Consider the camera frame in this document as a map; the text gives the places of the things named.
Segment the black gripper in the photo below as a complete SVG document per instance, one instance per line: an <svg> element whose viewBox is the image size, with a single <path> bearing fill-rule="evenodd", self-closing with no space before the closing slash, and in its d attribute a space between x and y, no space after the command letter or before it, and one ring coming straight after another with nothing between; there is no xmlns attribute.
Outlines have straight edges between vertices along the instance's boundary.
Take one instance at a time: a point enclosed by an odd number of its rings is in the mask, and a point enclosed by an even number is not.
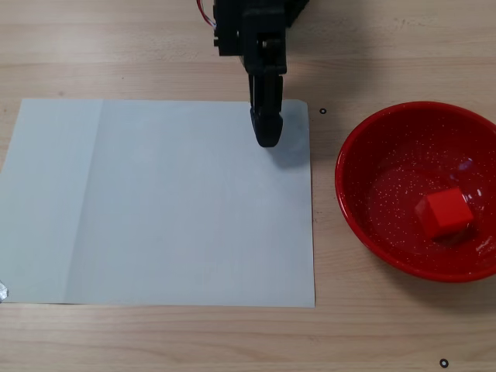
<svg viewBox="0 0 496 372"><path fill-rule="evenodd" d="M283 78L279 75L287 73L286 8L215 6L213 15L219 55L240 57L249 74L250 118L257 142L274 147L283 129Z"/></svg>

